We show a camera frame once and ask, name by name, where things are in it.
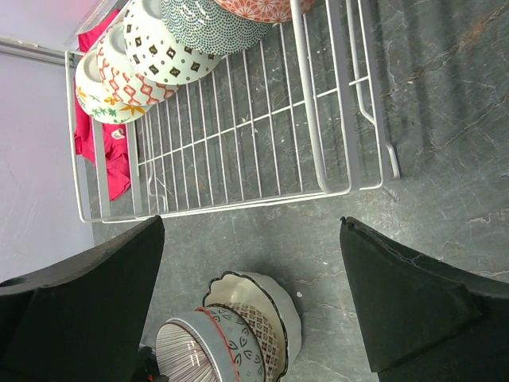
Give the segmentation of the purple striped bowl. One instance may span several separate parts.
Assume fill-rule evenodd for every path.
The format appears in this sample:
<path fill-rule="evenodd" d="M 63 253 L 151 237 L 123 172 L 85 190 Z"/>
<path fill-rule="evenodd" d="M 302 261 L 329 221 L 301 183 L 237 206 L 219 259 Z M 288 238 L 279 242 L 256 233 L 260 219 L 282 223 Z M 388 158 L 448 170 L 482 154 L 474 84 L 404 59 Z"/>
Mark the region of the purple striped bowl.
<path fill-rule="evenodd" d="M 212 318 L 194 310 L 170 318 L 159 329 L 157 366 L 170 381 L 237 381 L 227 342 Z"/>

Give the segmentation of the floral orange green bowl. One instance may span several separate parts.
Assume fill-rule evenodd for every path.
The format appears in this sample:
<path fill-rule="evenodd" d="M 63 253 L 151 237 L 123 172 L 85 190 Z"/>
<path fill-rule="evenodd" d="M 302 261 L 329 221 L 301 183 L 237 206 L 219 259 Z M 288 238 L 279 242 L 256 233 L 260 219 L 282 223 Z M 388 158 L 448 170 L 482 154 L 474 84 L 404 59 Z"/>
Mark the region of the floral orange green bowl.
<path fill-rule="evenodd" d="M 94 120 L 107 124 L 131 123 L 151 106 L 132 106 L 117 100 L 103 86 L 97 65 L 97 50 L 83 55 L 75 72 L 76 99 L 82 110 Z"/>

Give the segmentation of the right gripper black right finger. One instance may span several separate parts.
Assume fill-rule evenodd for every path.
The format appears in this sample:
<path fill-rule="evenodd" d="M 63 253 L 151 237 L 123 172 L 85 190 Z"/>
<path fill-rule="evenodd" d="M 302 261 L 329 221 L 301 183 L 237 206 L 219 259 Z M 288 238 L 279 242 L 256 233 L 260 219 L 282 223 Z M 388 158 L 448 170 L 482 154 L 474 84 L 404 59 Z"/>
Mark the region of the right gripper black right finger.
<path fill-rule="evenodd" d="M 408 248 L 353 217 L 340 249 L 381 381 L 505 381 L 508 285 Z"/>

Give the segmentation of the white wire dish rack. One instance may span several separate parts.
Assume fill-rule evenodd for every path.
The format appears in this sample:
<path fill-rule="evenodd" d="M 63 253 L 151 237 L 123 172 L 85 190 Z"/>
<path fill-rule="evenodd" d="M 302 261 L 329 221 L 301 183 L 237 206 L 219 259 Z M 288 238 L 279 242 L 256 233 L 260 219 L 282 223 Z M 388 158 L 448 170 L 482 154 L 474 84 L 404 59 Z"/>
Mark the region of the white wire dish rack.
<path fill-rule="evenodd" d="M 312 201 L 379 189 L 401 175 L 383 122 L 369 1 L 319 1 L 257 46 L 223 57 L 131 123 L 76 99 L 67 51 L 71 160 L 84 223 L 138 222 Z"/>

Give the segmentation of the blue triangle pattern bowl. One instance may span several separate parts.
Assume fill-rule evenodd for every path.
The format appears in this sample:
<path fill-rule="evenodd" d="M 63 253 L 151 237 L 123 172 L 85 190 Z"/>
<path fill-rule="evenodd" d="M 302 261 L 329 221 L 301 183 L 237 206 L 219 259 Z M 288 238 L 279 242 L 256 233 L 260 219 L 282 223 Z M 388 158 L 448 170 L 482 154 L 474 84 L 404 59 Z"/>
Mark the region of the blue triangle pattern bowl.
<path fill-rule="evenodd" d="M 97 44 L 97 65 L 107 92 L 122 103 L 145 107 L 170 98 L 178 86 L 164 85 L 137 73 L 126 54 L 123 23 L 110 25 Z"/>

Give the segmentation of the red rimmed bowl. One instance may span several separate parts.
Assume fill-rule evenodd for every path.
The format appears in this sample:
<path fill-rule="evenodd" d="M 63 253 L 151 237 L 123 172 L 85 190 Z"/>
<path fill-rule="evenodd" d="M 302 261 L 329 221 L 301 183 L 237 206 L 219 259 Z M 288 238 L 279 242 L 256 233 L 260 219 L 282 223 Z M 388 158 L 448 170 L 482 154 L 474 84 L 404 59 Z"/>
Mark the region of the red rimmed bowl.
<path fill-rule="evenodd" d="M 212 73 L 221 56 L 177 40 L 161 19 L 158 1 L 132 1 L 123 17 L 127 57 L 134 70 L 159 84 L 181 86 Z"/>

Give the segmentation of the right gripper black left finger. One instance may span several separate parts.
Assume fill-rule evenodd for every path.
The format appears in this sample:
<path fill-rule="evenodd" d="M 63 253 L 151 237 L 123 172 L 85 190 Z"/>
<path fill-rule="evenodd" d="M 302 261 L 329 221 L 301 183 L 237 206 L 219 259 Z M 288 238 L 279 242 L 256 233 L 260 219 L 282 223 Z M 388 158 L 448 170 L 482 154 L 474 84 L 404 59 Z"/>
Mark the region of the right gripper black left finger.
<path fill-rule="evenodd" d="M 129 381 L 165 228 L 144 220 L 68 259 L 1 284 L 3 381 Z"/>

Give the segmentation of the grey hexagon pattern bowl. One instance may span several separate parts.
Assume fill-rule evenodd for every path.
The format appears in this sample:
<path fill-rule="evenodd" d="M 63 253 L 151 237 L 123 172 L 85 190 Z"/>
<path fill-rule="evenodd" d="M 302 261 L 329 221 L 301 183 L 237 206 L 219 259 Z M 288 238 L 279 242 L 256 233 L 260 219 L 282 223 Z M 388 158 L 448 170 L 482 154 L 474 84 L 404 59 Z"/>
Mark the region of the grey hexagon pattern bowl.
<path fill-rule="evenodd" d="M 176 40 L 202 53 L 225 56 L 258 44 L 271 24 L 248 20 L 214 1 L 163 0 L 161 19 Z"/>

